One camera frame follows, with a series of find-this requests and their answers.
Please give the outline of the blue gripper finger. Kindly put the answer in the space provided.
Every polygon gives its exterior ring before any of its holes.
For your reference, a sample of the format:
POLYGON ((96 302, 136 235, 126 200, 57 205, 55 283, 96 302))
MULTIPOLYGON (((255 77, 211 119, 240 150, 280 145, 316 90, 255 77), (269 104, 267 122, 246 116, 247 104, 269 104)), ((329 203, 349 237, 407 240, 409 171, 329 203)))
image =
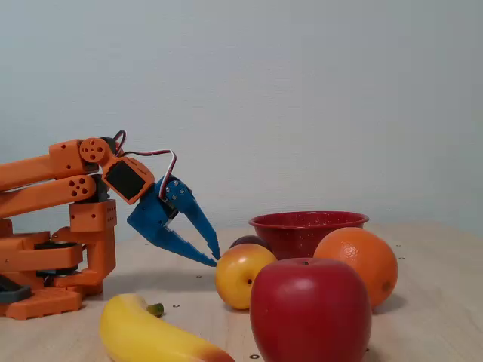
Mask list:
POLYGON ((190 188, 178 179, 171 179, 165 186, 165 201, 186 216, 208 243, 213 257, 218 260, 220 258, 220 246, 217 233, 200 208, 190 188))
POLYGON ((210 267, 215 267, 217 265, 212 258, 197 250, 192 244, 185 241, 176 232, 168 228, 161 227, 154 231, 150 238, 150 242, 157 247, 203 265, 210 267))

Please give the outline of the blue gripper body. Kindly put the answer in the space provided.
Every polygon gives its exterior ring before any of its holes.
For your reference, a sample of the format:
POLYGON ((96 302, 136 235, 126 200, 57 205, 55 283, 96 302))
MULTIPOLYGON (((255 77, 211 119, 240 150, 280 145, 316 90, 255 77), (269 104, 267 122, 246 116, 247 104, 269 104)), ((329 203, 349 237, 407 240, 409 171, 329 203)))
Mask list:
POLYGON ((128 224, 148 242, 181 242, 181 237, 169 228, 179 213, 171 201, 159 197, 164 178, 152 186, 128 217, 128 224))

